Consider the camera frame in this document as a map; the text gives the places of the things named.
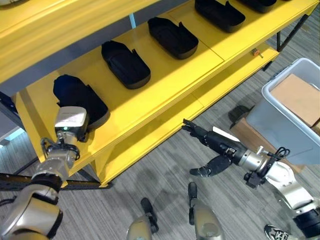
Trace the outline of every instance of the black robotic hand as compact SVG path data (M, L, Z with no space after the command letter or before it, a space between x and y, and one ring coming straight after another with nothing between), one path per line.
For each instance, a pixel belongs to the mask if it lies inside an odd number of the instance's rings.
M206 135L208 133L207 130L203 129L202 127L194 124L192 121L189 121L187 119L183 119L183 123L185 124L181 127L183 130L188 131L191 137L199 139L199 141L203 145L208 146L206 143Z
M192 137L199 139L203 145L220 154L205 166L191 169L191 175L212 177L219 174L232 163L238 164L247 150L240 142L234 141L214 131L207 131L192 121L184 119L183 123L185 124L182 126L183 130L190 132Z

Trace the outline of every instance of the gray carpet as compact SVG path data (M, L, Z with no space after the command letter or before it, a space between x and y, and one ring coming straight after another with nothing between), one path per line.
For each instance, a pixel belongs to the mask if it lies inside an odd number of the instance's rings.
M306 21L289 45L266 71L259 71L195 119L195 123L211 129L213 125L225 131L231 125L228 112L241 104L248 108L257 103L261 87L272 75L297 58L307 57L320 64L320 7ZM293 29L282 31L283 38ZM268 41L273 47L276 38ZM35 157L26 134L20 135L0 149L1 172L13 173ZM56 240L123 240L134 218L142 215L140 200L148 197L158 215L159 232L154 240L195 240L195 230L188 224L187 186L198 185L199 197L215 211L227 240L264 240L265 224L274 224L297 236L302 233L283 214L269 184L251 189L244 184L245 171L232 165L212 178L195 178L189 169L202 166L216 154L204 147L187 132L179 131L114 181L104 190L62 191L59 206L64 212ZM23 172L31 175L34 167ZM296 176L313 195L320 196L320 166L306 167ZM73 179L80 180L77 174ZM15 192L0 192L0 198ZM0 208L0 222L8 206Z

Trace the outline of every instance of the brown box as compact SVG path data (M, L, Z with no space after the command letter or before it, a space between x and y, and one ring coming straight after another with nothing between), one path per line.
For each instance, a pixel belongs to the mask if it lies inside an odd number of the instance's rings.
M250 126L245 117L241 118L230 130L251 151L255 152L258 147L263 146L268 152L276 152L275 147ZM295 174L300 173L305 167L305 165L293 165L287 159L283 159L281 162L289 165Z
M296 75L290 74L271 94L309 127L320 119L320 91Z

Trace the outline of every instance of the plastic bin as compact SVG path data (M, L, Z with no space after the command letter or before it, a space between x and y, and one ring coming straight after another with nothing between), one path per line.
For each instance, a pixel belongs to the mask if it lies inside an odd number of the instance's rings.
M320 89L320 67L300 58L275 76L262 88L262 99L250 111L246 121L275 148L290 149L292 164L320 164L320 136L271 95L271 90L289 74Z

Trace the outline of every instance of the yellow shelf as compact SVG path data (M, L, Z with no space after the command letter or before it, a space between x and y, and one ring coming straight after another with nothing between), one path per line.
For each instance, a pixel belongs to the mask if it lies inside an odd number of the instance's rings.
M187 29L226 61L265 42L303 14L310 14L319 0L278 0L268 13L255 12L238 0L229 2L245 15L243 25L233 33L221 31L197 13L194 0L174 8L168 14L175 20L183 22Z
M264 66L264 63L266 64L269 61L273 61L279 54L265 43L260 44L258 49L263 55L263 58L259 55L257 57L253 57L250 53L244 55L237 62L217 74L212 80L207 81L198 89L194 90L192 95L199 100L205 109L207 109L217 100L230 92L231 89L235 88L252 74L257 72Z
M44 160L40 139L56 138L53 126L59 107L52 89L53 81L58 76L69 74L80 78L93 88L111 111L110 119L90 133L88 142L78 144L81 158L70 171L72 175L94 161L97 173L103 174L101 168L105 165L104 161L107 161L104 158L112 154L115 146L188 95L201 91L200 87L208 80L215 79L217 74L231 64L242 61L241 57L249 53L252 48L258 47L258 43L268 36L286 27L304 13L310 13L319 1L278 2L280 3L277 3L273 11L258 14L240 3L231 1L234 5L238 4L237 8L239 7L247 17L244 26L235 33L223 33L211 23L208 24L195 12L193 1L161 15L160 17L169 18L176 24L182 21L198 37L197 51L184 60L174 59L165 52L150 36L146 23L115 38L115 41L126 44L129 49L136 49L151 69L151 80L142 88L126 89L108 69L101 56L101 48L98 47L17 93L16 108L40 161ZM251 37L244 38L253 29L255 31L251 32ZM262 44L258 48L265 50L266 46ZM258 66L267 63L267 60L268 58L264 57ZM221 82L219 86L214 87L214 94L209 95L208 99L211 98L213 103L240 82L240 78Z
M147 23L114 40L136 49L150 67L151 79L144 87L125 88L109 70L98 47L16 95L16 107L40 161L44 160L40 139L56 138L53 126L59 106L53 94L53 82L58 76L69 74L89 84L111 112L109 120L90 133L88 142L78 144L81 159L74 165L73 174L94 160L95 155L108 151L191 93L206 80L205 74L223 62L202 42L188 59L174 59L150 36Z
M109 157L102 156L106 164L98 175L101 186L105 187L117 175L178 131L183 124L183 118L189 120L195 118L279 54L267 44L261 44L259 49L263 58L246 54L116 145Z
M159 0L23 0L0 7L0 83Z

